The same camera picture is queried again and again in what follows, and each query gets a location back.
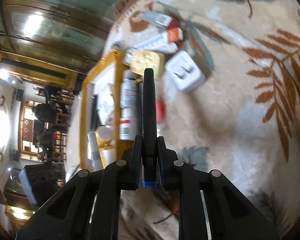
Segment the white bottle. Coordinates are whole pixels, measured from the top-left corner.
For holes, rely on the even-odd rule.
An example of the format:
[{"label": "white bottle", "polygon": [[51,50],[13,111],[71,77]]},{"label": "white bottle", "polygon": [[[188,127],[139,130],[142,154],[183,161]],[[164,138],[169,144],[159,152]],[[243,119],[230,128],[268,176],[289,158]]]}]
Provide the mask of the white bottle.
[{"label": "white bottle", "polygon": [[134,141],[137,135],[137,112],[134,108],[123,108],[119,125],[120,140]]},{"label": "white bottle", "polygon": [[137,107],[137,82],[135,79],[137,75],[131,70],[127,69],[123,72],[120,107],[121,108],[135,108]]}]

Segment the yellow package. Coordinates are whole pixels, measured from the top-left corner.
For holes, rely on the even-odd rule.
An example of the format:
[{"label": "yellow package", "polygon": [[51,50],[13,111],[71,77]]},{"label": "yellow package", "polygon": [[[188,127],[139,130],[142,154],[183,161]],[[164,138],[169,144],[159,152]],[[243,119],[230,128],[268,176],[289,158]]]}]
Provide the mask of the yellow package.
[{"label": "yellow package", "polygon": [[163,72],[164,55],[149,50],[134,50],[130,69],[132,72],[143,76],[146,68],[152,68],[154,78],[160,77]]}]

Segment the person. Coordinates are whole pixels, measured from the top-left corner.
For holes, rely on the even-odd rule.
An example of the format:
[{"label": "person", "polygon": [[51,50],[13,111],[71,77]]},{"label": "person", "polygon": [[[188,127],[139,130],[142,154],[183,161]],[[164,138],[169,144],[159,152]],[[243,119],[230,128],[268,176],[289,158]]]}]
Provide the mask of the person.
[{"label": "person", "polygon": [[38,104],[32,107],[35,117],[41,122],[55,124],[57,120],[56,109],[51,108],[49,104]]},{"label": "person", "polygon": [[[57,97],[58,94],[61,92],[60,87],[55,87],[54,85],[45,85],[44,88],[39,89],[39,95],[44,96],[46,98],[46,104],[50,102],[51,96]],[[64,114],[68,114],[68,110],[66,108],[66,104],[61,103],[60,101],[57,102],[61,108],[61,111]]]}]

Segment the floral tablecloth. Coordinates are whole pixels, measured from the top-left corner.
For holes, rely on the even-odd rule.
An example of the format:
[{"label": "floral tablecloth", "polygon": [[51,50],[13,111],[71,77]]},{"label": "floral tablecloth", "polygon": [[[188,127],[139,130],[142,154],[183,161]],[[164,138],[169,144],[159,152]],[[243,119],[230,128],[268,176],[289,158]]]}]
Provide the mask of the floral tablecloth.
[{"label": "floral tablecloth", "polygon": [[[219,169],[283,237],[300,216],[300,6],[296,0],[123,0],[104,53],[156,34],[145,9],[180,21],[187,51],[207,80],[166,102],[168,148],[202,171]],[[120,237],[178,239],[176,192],[122,192]]]}]

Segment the leaf stem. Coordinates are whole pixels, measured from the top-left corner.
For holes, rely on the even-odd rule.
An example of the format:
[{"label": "leaf stem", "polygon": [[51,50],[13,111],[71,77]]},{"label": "leaf stem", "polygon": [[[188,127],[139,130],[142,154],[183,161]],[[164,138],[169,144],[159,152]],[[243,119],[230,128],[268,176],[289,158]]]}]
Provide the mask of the leaf stem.
[{"label": "leaf stem", "polygon": [[250,0],[247,0],[247,2],[248,2],[248,5],[250,7],[250,14],[249,14],[248,18],[251,19],[252,15],[253,15],[252,6],[251,6],[251,3],[250,3]]}]

